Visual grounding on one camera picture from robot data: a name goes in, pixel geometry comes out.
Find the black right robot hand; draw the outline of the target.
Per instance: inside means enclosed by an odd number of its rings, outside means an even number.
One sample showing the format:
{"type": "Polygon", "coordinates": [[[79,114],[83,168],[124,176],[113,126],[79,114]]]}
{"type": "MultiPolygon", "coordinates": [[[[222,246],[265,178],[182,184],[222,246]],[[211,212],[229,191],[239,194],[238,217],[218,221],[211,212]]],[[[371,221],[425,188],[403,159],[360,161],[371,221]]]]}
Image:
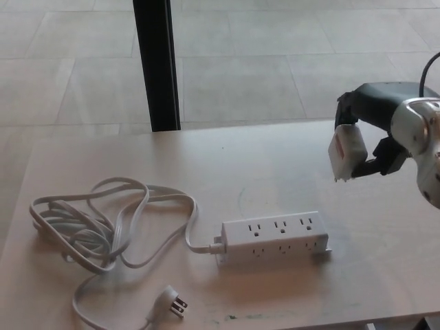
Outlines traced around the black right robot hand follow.
{"type": "Polygon", "coordinates": [[[410,153],[391,134],[391,120],[405,100],[419,96],[417,82],[370,82],[338,98],[335,126],[356,124],[359,120],[387,132],[373,151],[374,159],[364,160],[350,170],[350,178],[398,171],[410,153]]]}

